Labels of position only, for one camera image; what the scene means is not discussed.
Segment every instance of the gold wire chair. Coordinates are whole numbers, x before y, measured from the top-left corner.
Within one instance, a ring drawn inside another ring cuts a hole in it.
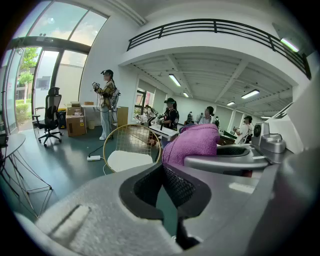
[[[116,147],[107,159],[106,146],[108,139],[112,136],[116,138]],[[155,159],[151,155],[153,141],[158,142],[159,145]],[[114,173],[158,163],[160,157],[161,143],[158,137],[151,129],[140,124],[126,124],[118,127],[109,134],[103,145],[103,159]]]

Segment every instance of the cardboard box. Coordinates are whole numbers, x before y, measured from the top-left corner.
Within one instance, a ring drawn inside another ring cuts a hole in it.
[[[79,136],[86,134],[85,117],[84,115],[74,115],[77,113],[82,113],[82,107],[68,107],[66,110],[66,129],[68,131],[68,136]]]
[[[81,106],[69,106],[66,109],[66,115],[67,116],[73,116],[75,113],[81,113],[83,115],[84,110]]]

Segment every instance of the white pants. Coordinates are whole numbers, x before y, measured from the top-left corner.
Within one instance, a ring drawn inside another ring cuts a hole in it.
[[[101,111],[100,116],[101,116],[101,125],[102,125],[101,137],[106,139],[112,130],[111,128],[112,112],[108,111],[108,108],[106,106],[101,107],[100,111]]]

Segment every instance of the person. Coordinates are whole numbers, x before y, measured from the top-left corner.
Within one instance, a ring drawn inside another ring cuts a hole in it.
[[[252,127],[251,127],[252,117],[247,115],[243,120],[243,125],[240,127],[239,130],[236,128],[233,131],[236,133],[237,138],[234,144],[245,144],[247,137],[252,134]]]
[[[216,116],[216,117],[215,117],[214,124],[216,125],[216,127],[218,127],[218,128],[219,128],[220,121],[219,121],[219,117],[218,117],[218,116]]]
[[[104,70],[101,72],[101,74],[103,74],[103,80],[106,81],[105,87],[101,89],[99,86],[97,86],[96,83],[93,83],[92,86],[94,86],[94,91],[100,95],[102,134],[99,140],[104,141],[109,136],[112,130],[112,106],[110,103],[110,99],[113,93],[116,91],[116,86],[113,79],[114,73],[112,72],[112,70]]]
[[[145,106],[147,117],[148,117],[148,127],[151,126],[151,121],[153,121],[158,116],[158,111],[156,111],[153,107],[149,105]]]
[[[166,103],[166,111],[163,118],[163,126],[171,130],[177,131],[179,112],[177,110],[177,102],[173,98],[168,98],[164,101]]]
[[[185,121],[184,125],[191,124],[193,122],[194,122],[194,117],[192,115],[192,111],[190,111],[190,113],[188,114],[188,116],[186,118],[186,121]]]
[[[198,125],[204,124],[212,124],[214,122],[214,108],[212,106],[208,106],[205,111],[204,115],[201,113],[200,118],[198,119]]]

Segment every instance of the pink towel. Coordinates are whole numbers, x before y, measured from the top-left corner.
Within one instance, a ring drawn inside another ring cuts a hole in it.
[[[183,166],[187,156],[215,156],[219,139],[215,124],[186,126],[179,137],[164,148],[162,162]]]

